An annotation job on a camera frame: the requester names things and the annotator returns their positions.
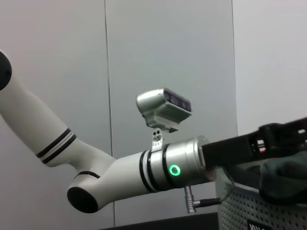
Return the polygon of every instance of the camera lens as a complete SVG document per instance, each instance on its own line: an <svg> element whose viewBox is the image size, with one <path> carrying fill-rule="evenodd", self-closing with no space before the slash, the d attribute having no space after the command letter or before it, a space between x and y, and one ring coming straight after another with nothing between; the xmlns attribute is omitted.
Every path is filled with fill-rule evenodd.
<svg viewBox="0 0 307 230"><path fill-rule="evenodd" d="M182 102L182 108L183 108L183 109L187 109L187 104L186 104L185 101Z"/></svg>
<svg viewBox="0 0 307 230"><path fill-rule="evenodd" d="M174 95L171 96L171 103L178 105L178 100L177 100L176 96L174 96Z"/></svg>
<svg viewBox="0 0 307 230"><path fill-rule="evenodd" d="M188 102L187 102L187 108L186 108L186 110L188 110L189 112L191 112L191 105L190 105L190 103L188 103Z"/></svg>
<svg viewBox="0 0 307 230"><path fill-rule="evenodd" d="M169 101L169 95L168 95L168 93L164 93L164 97L165 97L165 99L167 100L167 101Z"/></svg>

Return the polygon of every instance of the label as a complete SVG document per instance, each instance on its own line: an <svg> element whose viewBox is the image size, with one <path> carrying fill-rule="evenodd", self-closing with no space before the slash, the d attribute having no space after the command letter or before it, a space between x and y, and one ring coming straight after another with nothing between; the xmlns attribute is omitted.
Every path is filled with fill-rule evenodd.
<svg viewBox="0 0 307 230"><path fill-rule="evenodd" d="M248 230L272 230L272 228L248 219Z"/></svg>

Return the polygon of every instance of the white wall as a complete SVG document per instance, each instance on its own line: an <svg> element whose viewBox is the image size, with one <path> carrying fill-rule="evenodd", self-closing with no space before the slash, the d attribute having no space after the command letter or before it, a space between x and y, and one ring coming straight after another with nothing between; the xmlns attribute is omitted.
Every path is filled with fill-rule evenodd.
<svg viewBox="0 0 307 230"><path fill-rule="evenodd" d="M307 2L233 0L238 134L307 116Z"/></svg>
<svg viewBox="0 0 307 230"><path fill-rule="evenodd" d="M0 49L23 84L85 142L110 153L105 9L102 0L2 0ZM48 168L0 120L2 230L113 227L112 204L95 214L66 198L76 175Z"/></svg>

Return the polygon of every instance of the wall seam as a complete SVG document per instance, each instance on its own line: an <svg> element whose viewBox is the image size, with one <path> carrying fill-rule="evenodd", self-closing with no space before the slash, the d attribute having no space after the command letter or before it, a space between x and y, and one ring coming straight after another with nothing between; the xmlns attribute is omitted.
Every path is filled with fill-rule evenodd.
<svg viewBox="0 0 307 230"><path fill-rule="evenodd" d="M238 136L238 107L237 107L237 93L236 93L236 50L235 50L235 25L234 25L234 0L231 0L232 11L232 36L234 40L234 70L235 70L235 103L236 103L236 135Z"/></svg>
<svg viewBox="0 0 307 230"><path fill-rule="evenodd" d="M106 0L105 3L105 30L106 30L106 61L107 61L107 83L108 83L108 96L109 96L109 121L110 121L110 141L111 141L111 156L113 156L113 132L112 132L112 111L111 111L111 89L110 89L110 66L109 66L109 46L107 40L107 16L106 16ZM113 225L116 227L115 218L115 202L113 202Z"/></svg>

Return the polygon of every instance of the cable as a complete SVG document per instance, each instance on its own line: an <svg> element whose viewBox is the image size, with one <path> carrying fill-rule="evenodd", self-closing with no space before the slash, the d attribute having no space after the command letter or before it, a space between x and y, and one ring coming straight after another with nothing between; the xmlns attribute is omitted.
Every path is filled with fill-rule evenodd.
<svg viewBox="0 0 307 230"><path fill-rule="evenodd" d="M228 170L226 168L223 168L224 170L224 173L225 175L230 179L230 182L231 182L231 189L229 189L228 193L226 193L226 195L220 199L220 202L222 203L223 201L225 201L229 196L230 194L232 193L232 191L234 190L235 188L235 181L234 179L231 177L231 175L229 174Z"/></svg>
<svg viewBox="0 0 307 230"><path fill-rule="evenodd" d="M231 188L226 193L226 195L223 198L213 198L213 199L200 200L199 202L196 202L195 207L208 207L208 206L212 206L212 205L219 205L231 195L232 191L235 188L235 181L231 177L231 175L229 174L229 172L227 171L226 168L223 168L223 170L224 170L225 175L229 178L229 180L231 182Z"/></svg>

